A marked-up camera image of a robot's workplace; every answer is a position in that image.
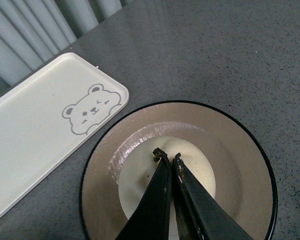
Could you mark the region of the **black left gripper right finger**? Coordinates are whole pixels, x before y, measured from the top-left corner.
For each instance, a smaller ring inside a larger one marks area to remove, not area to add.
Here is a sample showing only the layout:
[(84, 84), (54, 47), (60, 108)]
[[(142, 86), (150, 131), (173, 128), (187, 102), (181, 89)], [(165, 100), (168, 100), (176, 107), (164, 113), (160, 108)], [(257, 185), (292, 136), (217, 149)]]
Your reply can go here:
[(251, 240), (214, 200), (177, 153), (172, 185), (180, 240)]

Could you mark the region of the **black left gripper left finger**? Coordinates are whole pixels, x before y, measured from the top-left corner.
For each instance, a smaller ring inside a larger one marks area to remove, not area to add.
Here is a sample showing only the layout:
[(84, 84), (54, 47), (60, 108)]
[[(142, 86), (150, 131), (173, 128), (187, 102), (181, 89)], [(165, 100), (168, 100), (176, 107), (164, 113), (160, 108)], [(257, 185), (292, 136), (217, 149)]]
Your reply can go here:
[(172, 167), (168, 155), (156, 148), (153, 160), (159, 162), (136, 210), (118, 240), (167, 240), (172, 200)]

